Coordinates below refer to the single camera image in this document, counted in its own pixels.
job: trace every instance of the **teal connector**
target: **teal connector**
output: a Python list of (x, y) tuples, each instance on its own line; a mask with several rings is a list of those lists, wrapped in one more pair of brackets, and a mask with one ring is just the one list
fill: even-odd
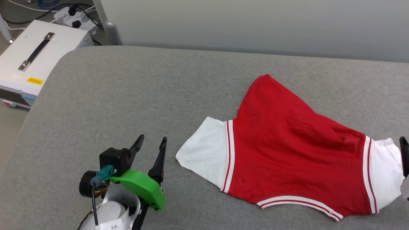
[(91, 184), (95, 183), (95, 187), (99, 187), (102, 184), (102, 181), (114, 175), (114, 170), (115, 169), (112, 165), (106, 165), (99, 172), (97, 172), (94, 178), (91, 179)]

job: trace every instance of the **floor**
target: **floor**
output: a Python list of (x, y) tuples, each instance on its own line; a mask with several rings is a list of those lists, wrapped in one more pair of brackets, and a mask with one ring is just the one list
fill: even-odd
[[(16, 3), (27, 5), (31, 8), (39, 9), (36, 0), (32, 3), (27, 3), (26, 0), (13, 0)], [(61, 0), (60, 4), (62, 3), (85, 3), (89, 5), (93, 5), (92, 0)], [(6, 0), (0, 1), (0, 13), (2, 14), (3, 18), (9, 21), (21, 22), (21, 21), (28, 21), (39, 15), (43, 14), (42, 12), (32, 11), (29, 9), (25, 9), (23, 7), (14, 5)], [(42, 21), (52, 21), (54, 13), (50, 13), (40, 20)], [(90, 16), (99, 22), (99, 18), (96, 12), (91, 12)], [(9, 25), (11, 28), (22, 28), (27, 27), (28, 24), (21, 24), (21, 25)], [(17, 31), (10, 31), (13, 38), (17, 38), (21, 30)], [(105, 32), (99, 30), (96, 35), (93, 36), (94, 39), (99, 41), (102, 45), (107, 45), (108, 40), (105, 36)], [(2, 54), (7, 48), (8, 44), (4, 40), (3, 36), (0, 34), (0, 54)], [(3, 169), (3, 166), (10, 154), (10, 151), (16, 141), (16, 138), (20, 132), (20, 128), (28, 114), (29, 110), (24, 108), (11, 108), (4, 104), (0, 104), (0, 171)]]

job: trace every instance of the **red stripe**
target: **red stripe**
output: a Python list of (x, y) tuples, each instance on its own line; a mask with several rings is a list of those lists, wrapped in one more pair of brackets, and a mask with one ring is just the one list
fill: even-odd
[(339, 216), (337, 216), (337, 215), (335, 215), (334, 213), (330, 212), (328, 209), (326, 209), (326, 208), (324, 208), (324, 207), (321, 207), (321, 206), (319, 206), (319, 205), (317, 205), (317, 204), (310, 203), (310, 202), (306, 202), (306, 201), (278, 200), (278, 201), (271, 201), (271, 202), (265, 203), (265, 204), (261, 205), (260, 207), (263, 207), (263, 206), (268, 205), (268, 204), (271, 204), (271, 203), (277, 203), (277, 202), (283, 202), (283, 201), (284, 201), (284, 202), (298, 202), (298, 203), (305, 203), (305, 204), (313, 205), (313, 206), (315, 206), (315, 207), (319, 207), (319, 208), (324, 209), (324, 210), (325, 210), (327, 213), (329, 213), (330, 215), (333, 215), (333, 216), (337, 217), (338, 220), (341, 220), (341, 218), (340, 218)]
[(368, 147), (368, 181), (369, 181), (369, 187), (371, 188), (372, 196), (373, 196), (373, 201), (375, 203), (375, 213), (378, 212), (376, 208), (376, 199), (375, 199), (375, 194), (373, 193), (372, 190), (372, 185), (371, 185), (371, 177), (369, 175), (369, 153), (371, 152), (371, 144), (372, 144), (372, 139), (369, 140), (369, 147)]
[(226, 184), (227, 184), (227, 176), (229, 175), (229, 170), (230, 170), (230, 132), (229, 132), (229, 121), (227, 123), (227, 138), (229, 142), (229, 164), (227, 166), (227, 173), (226, 173), (226, 178), (225, 178), (225, 185), (223, 186), (223, 192), (225, 191)]

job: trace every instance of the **green plastic bracket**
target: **green plastic bracket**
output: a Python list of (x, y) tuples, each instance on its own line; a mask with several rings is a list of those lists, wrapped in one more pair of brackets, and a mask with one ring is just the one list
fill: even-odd
[(140, 198), (149, 203), (149, 207), (162, 209), (165, 196), (159, 184), (138, 170), (127, 170), (121, 177), (110, 177), (111, 183), (119, 182)]

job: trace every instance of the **robotic arm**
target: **robotic arm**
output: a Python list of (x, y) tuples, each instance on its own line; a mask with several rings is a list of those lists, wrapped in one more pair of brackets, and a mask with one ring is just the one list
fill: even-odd
[(402, 185), (400, 186), (400, 192), (402, 193), (403, 198), (409, 201), (409, 144), (405, 137), (399, 139), (400, 143), (400, 154), (402, 155), (402, 168), (403, 180)]
[[(93, 210), (80, 223), (78, 230), (140, 230), (150, 207), (155, 210), (163, 208), (165, 197), (160, 184), (164, 176), (167, 138), (163, 137), (148, 175), (130, 169), (143, 140), (144, 135), (140, 135), (130, 149), (108, 148), (99, 155), (101, 170), (84, 173), (79, 192), (92, 198)], [(103, 202), (95, 206), (98, 196)]]

